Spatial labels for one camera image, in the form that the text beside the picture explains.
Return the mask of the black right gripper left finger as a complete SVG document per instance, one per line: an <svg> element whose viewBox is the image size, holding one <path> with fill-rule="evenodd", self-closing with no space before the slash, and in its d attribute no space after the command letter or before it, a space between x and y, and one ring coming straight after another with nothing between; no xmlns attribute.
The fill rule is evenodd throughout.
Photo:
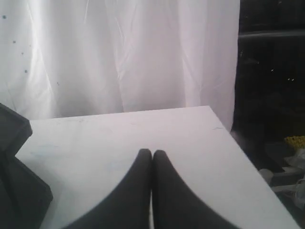
<svg viewBox="0 0 305 229"><path fill-rule="evenodd" d="M67 229L148 229L152 153L141 149L127 174L97 206Z"/></svg>

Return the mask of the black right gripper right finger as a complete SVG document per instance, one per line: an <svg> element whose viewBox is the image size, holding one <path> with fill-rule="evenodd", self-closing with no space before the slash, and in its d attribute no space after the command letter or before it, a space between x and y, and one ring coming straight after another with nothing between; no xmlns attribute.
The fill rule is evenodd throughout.
<svg viewBox="0 0 305 229"><path fill-rule="evenodd" d="M156 229L235 228L192 192L166 152L157 150L152 165L152 209Z"/></svg>

